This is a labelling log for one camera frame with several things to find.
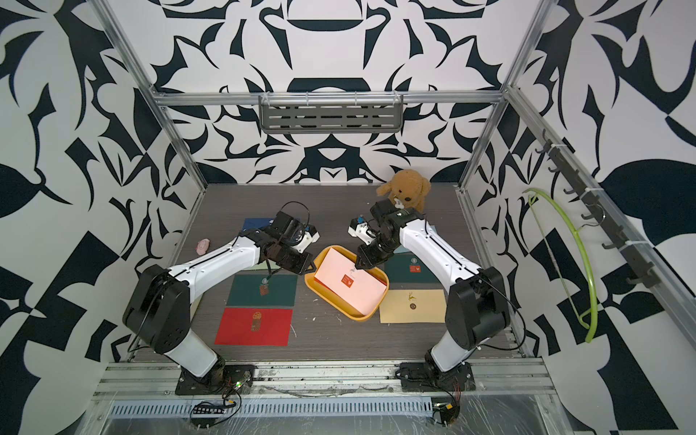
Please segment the cream yellow envelope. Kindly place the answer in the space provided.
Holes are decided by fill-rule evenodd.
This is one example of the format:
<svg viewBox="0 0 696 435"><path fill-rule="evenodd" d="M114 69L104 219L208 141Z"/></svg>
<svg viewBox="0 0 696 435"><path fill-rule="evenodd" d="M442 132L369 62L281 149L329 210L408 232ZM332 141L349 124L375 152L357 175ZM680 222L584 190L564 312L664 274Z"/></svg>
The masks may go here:
<svg viewBox="0 0 696 435"><path fill-rule="evenodd" d="M392 289L379 307L382 324L444 324L445 312L441 289Z"/></svg>

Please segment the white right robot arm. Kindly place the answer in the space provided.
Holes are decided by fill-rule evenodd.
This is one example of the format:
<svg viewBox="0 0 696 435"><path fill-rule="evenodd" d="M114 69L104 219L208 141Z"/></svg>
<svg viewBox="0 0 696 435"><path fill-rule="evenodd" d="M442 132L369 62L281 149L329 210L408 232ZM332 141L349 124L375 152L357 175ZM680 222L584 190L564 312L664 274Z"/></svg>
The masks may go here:
<svg viewBox="0 0 696 435"><path fill-rule="evenodd" d="M348 227L349 235L362 242L355 266L376 268L404 247L433 273L445 291L447 331L427 351L422 377L437 382L455 375L480 346L512 323L517 310L503 290L502 275L466 259L414 208L396 208L386 199L370 212L376 228L364 217L355 217Z"/></svg>

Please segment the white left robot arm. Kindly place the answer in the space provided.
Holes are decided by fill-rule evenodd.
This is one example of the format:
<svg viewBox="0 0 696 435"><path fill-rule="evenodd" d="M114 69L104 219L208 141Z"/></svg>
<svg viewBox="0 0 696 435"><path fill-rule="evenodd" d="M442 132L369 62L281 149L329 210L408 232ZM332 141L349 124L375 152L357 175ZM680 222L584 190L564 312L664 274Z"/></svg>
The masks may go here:
<svg viewBox="0 0 696 435"><path fill-rule="evenodd" d="M306 250L319 241L316 227L279 211L262 228L239 232L231 242L170 268L155 265L140 275L123 324L158 355L206 386L224 382L225 360L191 329L190 306L210 288L263 262L302 276L315 270Z"/></svg>

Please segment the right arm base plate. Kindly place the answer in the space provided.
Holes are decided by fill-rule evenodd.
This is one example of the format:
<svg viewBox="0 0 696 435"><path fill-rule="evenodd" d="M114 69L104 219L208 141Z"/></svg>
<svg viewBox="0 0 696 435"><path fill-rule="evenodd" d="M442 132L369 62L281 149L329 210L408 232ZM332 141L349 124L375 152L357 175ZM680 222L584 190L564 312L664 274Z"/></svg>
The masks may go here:
<svg viewBox="0 0 696 435"><path fill-rule="evenodd" d="M440 372L433 362L402 362L395 372L404 392L468 393L476 391L476 382L467 362Z"/></svg>

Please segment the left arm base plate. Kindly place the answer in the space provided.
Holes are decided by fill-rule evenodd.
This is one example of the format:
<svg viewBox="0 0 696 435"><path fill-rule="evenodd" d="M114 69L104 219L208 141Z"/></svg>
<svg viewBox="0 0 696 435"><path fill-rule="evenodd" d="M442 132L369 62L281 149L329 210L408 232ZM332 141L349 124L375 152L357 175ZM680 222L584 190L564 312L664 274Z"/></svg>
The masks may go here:
<svg viewBox="0 0 696 435"><path fill-rule="evenodd" d="M204 376L197 377L182 368L175 389L178 396L223 395L242 393L253 384L257 366L254 364L223 364L217 362Z"/></svg>

